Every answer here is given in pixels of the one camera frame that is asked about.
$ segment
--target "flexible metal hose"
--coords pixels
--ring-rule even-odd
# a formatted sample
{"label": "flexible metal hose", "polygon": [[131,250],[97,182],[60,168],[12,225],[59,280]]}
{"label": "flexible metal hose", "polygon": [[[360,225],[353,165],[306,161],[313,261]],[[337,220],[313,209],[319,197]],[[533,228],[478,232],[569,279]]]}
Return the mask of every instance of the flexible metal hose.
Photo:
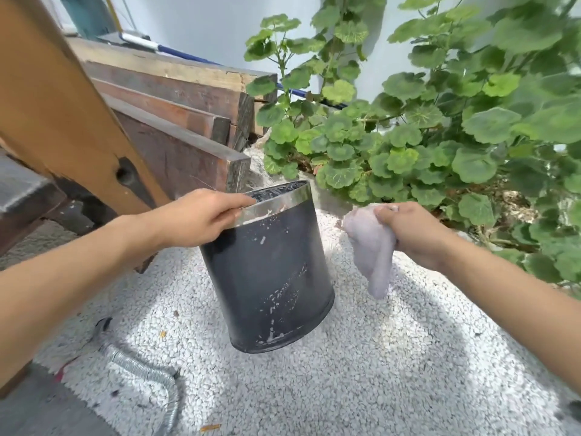
{"label": "flexible metal hose", "polygon": [[117,364],[135,376],[146,381],[161,384],[167,390],[167,406],[162,424],[155,432],[155,436],[168,436],[176,426],[179,413],[179,389],[176,383],[176,371],[171,368],[159,368],[145,363],[113,344],[105,333],[111,318],[100,320],[95,326],[93,340],[99,345],[99,352],[105,355],[108,362]]}

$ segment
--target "white wall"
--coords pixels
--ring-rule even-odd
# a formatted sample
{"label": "white wall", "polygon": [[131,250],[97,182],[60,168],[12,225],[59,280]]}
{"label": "white wall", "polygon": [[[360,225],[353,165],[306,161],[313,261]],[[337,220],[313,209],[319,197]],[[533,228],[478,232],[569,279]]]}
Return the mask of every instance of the white wall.
{"label": "white wall", "polygon": [[[407,55],[410,44],[387,43],[388,36],[404,21],[415,18],[417,13],[397,9],[403,0],[388,0],[385,12],[374,12],[367,18],[371,25],[370,39],[364,51],[368,61],[363,63],[361,75],[356,81],[358,96],[371,100],[381,91],[381,83],[390,74],[413,70]],[[467,0],[482,7],[488,15],[503,6],[505,0]],[[286,13],[290,18],[302,21],[293,36],[312,36],[315,30],[309,26],[313,14],[321,7],[321,0],[126,0],[135,20],[137,30],[151,36],[152,40],[178,50],[191,53],[231,67],[276,71],[276,65],[268,60],[244,61],[244,43],[259,30],[263,17]],[[122,0],[113,0],[123,27],[129,25],[127,11]],[[62,8],[59,16],[70,24]],[[291,68],[305,58],[296,57]]]}

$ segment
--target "person's left hand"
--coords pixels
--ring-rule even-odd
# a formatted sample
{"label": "person's left hand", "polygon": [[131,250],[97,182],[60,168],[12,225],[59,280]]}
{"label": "person's left hand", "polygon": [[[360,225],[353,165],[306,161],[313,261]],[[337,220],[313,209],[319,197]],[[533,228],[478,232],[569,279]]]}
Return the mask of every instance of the person's left hand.
{"label": "person's left hand", "polygon": [[215,240],[234,224],[241,208],[255,203],[245,194],[199,189],[141,216],[155,230],[162,248],[193,248]]}

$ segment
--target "gray rag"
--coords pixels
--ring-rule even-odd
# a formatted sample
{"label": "gray rag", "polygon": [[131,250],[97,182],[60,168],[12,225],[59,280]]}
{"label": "gray rag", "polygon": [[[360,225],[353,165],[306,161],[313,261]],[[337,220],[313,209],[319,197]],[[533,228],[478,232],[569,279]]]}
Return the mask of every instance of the gray rag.
{"label": "gray rag", "polygon": [[377,205],[353,208],[343,218],[342,226],[353,246],[355,266],[369,282],[367,291],[376,300],[382,300],[388,296],[397,240],[392,229],[375,217],[373,210]]}

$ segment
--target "person's right hand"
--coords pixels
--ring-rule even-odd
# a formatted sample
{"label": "person's right hand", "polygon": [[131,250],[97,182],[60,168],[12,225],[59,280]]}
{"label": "person's right hand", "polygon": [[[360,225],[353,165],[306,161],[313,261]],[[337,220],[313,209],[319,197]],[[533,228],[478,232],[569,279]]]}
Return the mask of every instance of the person's right hand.
{"label": "person's right hand", "polygon": [[387,203],[377,206],[374,212],[396,234],[396,249],[427,269],[441,271],[448,248],[462,241],[415,202]]}

